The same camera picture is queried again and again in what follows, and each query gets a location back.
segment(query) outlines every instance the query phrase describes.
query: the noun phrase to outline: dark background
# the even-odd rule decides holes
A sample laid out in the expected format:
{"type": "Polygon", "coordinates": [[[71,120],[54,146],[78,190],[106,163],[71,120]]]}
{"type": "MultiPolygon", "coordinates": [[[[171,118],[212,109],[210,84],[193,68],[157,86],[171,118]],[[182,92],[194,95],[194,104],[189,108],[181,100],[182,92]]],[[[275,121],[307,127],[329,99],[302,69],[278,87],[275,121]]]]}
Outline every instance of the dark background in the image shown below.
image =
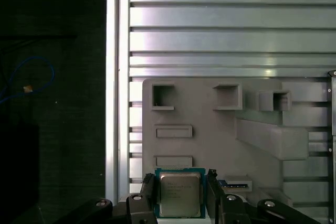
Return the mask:
{"type": "MultiPolygon", "coordinates": [[[[30,164],[31,173],[10,160],[1,164],[2,171],[15,170],[21,185],[35,176],[38,156],[39,200],[27,204],[29,209],[14,223],[43,223],[40,207],[49,224],[86,200],[104,196],[105,23],[104,0],[0,0],[0,49],[32,36],[76,36],[41,39],[0,56],[7,78],[31,56],[45,57],[55,68],[54,82],[42,93],[0,104],[3,122],[16,125],[22,118],[25,125],[38,126],[38,139],[34,127],[28,126],[23,136],[4,135],[1,129],[2,151],[19,164],[30,164]],[[38,150],[29,149],[36,143],[38,150]]],[[[28,84],[41,87],[49,79],[47,65],[34,60],[20,69],[10,92],[21,92],[28,84]]],[[[31,199],[16,200],[24,204],[31,199]]]]}

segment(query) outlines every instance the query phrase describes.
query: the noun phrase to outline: screw head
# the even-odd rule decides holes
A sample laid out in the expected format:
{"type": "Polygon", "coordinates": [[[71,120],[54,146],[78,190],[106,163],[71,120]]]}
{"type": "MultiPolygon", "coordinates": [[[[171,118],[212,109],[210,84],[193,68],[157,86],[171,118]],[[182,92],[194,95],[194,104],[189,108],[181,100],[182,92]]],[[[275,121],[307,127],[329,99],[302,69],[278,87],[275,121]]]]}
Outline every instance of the screw head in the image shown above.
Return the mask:
{"type": "Polygon", "coordinates": [[[234,196],[234,195],[229,195],[229,196],[227,196],[226,197],[228,200],[236,200],[237,198],[236,198],[236,196],[234,196]]]}
{"type": "Polygon", "coordinates": [[[98,202],[98,203],[96,204],[96,206],[97,206],[97,207],[102,207],[102,206],[105,206],[105,204],[106,204],[106,201],[105,201],[105,200],[102,200],[102,201],[98,202]]]}
{"type": "Polygon", "coordinates": [[[141,195],[135,195],[135,196],[133,196],[133,199],[134,199],[134,200],[140,200],[141,198],[142,198],[141,195]]]}
{"type": "Polygon", "coordinates": [[[268,206],[268,207],[275,207],[275,203],[272,202],[272,201],[265,202],[265,205],[268,206]]]}

